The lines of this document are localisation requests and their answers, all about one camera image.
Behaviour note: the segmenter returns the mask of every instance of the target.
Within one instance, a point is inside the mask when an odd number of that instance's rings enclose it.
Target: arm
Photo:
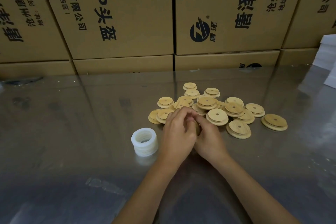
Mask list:
[[[112,224],[151,224],[161,198],[179,166],[196,141],[196,112],[183,107],[170,113],[161,140],[157,161]]]
[[[299,223],[230,157],[218,128],[199,115],[194,118],[203,129],[195,144],[196,151],[224,176],[252,222]]]

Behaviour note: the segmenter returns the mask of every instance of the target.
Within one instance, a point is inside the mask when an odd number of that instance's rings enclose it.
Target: hand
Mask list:
[[[167,117],[157,160],[177,171],[195,145],[197,113],[182,107]]]
[[[212,165],[216,165],[216,163],[220,161],[229,159],[229,153],[226,150],[218,128],[198,114],[194,116],[194,119],[202,127],[202,132],[198,136],[194,146],[198,154]]]

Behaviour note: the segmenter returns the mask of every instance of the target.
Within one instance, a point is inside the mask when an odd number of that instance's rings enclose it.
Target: stainless steel table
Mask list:
[[[156,155],[139,158],[132,133],[185,82],[218,88],[283,116],[284,132],[250,125],[246,140],[220,128],[232,156],[303,223],[336,220],[336,90],[317,67],[50,77],[0,94],[0,223],[110,223]],[[237,197],[195,152],[169,184],[157,223],[250,223]]]

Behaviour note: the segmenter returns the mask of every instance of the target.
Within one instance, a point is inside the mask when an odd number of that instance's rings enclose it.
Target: left hand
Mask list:
[[[193,118],[195,115],[197,113],[189,107],[182,107],[168,115],[163,128],[158,162],[173,168],[174,171],[178,170],[197,139],[196,122]]]

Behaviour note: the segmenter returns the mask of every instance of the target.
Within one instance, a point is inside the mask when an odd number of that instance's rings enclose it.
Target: forearm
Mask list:
[[[299,223],[231,157],[213,163],[225,177],[254,224]]]
[[[175,172],[176,170],[169,168],[169,165],[155,162],[112,223],[152,223],[163,193]]]

